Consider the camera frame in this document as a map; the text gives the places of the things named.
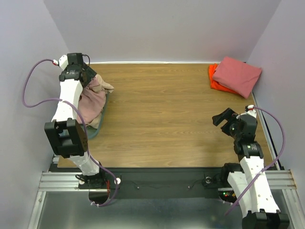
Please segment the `beige t shirt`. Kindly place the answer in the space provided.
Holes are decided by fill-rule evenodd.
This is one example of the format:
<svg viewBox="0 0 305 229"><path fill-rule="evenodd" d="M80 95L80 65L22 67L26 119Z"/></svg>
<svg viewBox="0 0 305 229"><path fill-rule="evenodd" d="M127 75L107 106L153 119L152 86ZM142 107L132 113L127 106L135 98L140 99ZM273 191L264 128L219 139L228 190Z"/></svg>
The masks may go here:
<svg viewBox="0 0 305 229"><path fill-rule="evenodd" d="M99 93L101 91L112 93L114 87L111 84L105 82L99 74L96 74L89 83L89 89L95 93Z"/></svg>

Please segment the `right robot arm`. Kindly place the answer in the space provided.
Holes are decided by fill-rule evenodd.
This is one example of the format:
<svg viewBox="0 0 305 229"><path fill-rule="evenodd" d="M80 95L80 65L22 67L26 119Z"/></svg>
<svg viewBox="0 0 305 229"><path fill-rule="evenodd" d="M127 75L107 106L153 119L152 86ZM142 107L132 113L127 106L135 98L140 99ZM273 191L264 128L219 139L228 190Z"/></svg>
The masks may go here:
<svg viewBox="0 0 305 229"><path fill-rule="evenodd" d="M234 139L234 151L238 156L237 164L226 163L222 167L219 180L224 186L231 186L236 196L232 207L240 206L242 211L242 228L244 229L286 229L290 225L287 214L281 213L276 204L264 165L264 155L256 141L258 121L257 107L248 105L245 112L238 114L231 108L212 117L218 126L226 123L221 130Z"/></svg>

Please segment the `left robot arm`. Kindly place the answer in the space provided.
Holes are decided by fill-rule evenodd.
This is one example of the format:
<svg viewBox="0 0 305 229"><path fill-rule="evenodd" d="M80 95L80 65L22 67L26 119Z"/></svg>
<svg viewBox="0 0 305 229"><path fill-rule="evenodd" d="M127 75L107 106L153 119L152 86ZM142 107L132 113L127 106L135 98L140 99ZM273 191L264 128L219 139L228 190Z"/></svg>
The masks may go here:
<svg viewBox="0 0 305 229"><path fill-rule="evenodd" d="M101 188L106 176L100 172L99 162L88 153L88 138L85 124L79 124L78 103L83 91L93 79L95 71L83 60L82 53L69 53L59 59L62 69L59 75L60 96L55 115L45 123L44 131L55 155L73 162L85 179Z"/></svg>

